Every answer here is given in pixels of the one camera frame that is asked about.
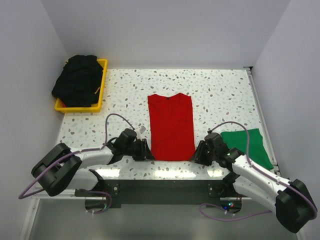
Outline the red t-shirt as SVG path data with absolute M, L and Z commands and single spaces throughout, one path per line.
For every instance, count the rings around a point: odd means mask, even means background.
M 149 95 L 151 153 L 157 161 L 189 161 L 195 152 L 192 98 Z

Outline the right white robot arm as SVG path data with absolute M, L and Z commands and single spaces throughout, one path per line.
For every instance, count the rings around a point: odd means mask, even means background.
M 274 213 L 279 223 L 292 233 L 317 217 L 316 205 L 302 181 L 290 181 L 266 170 L 243 151 L 229 148 L 218 133 L 211 132 L 200 141 L 190 160 L 204 166 L 216 162 L 227 169 L 229 173 L 222 179 L 227 196 L 239 194 L 251 198 Z

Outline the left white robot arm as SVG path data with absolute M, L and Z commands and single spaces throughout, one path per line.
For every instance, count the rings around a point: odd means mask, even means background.
M 92 196 L 99 196 L 104 190 L 103 178 L 91 167 L 112 165 L 124 156 L 137 162 L 155 160 L 147 140 L 126 128 L 101 148 L 76 150 L 59 143 L 33 167 L 31 175 L 50 197 L 66 189 L 85 189 Z

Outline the folded green t-shirt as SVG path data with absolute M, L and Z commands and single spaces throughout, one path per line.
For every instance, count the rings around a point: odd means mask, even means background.
M 263 137 L 258 128 L 248 130 L 249 133 L 249 158 L 267 170 L 274 167 L 269 159 L 267 151 L 263 145 Z M 243 153 L 247 153 L 247 133 L 245 130 L 224 131 L 221 134 L 223 141 L 231 148 L 237 148 Z

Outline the yellow plastic tray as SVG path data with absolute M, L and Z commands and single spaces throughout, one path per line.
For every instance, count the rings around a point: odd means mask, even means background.
M 71 114 L 71 113 L 99 113 L 102 108 L 102 102 L 103 102 L 103 93 L 105 88 L 105 80 L 106 80 L 106 74 L 107 74 L 107 68 L 108 68 L 108 60 L 104 58 L 98 58 L 97 62 L 101 65 L 103 68 L 102 71 L 102 78 L 101 83 L 99 87 L 99 95 L 98 95 L 98 102 L 91 105 L 91 107 L 65 107 L 63 102 L 57 98 L 54 109 L 58 112 L 61 112 L 63 114 Z

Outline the black t-shirt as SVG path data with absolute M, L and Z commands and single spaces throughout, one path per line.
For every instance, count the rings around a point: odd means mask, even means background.
M 74 55 L 64 65 L 51 94 L 66 107 L 91 107 L 99 100 L 103 70 L 95 55 Z

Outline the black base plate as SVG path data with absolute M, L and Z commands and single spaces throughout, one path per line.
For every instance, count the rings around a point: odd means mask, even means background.
M 239 212 L 242 196 L 222 180 L 100 180 L 92 193 L 77 189 L 87 210 L 123 205 L 200 205 L 209 203 Z

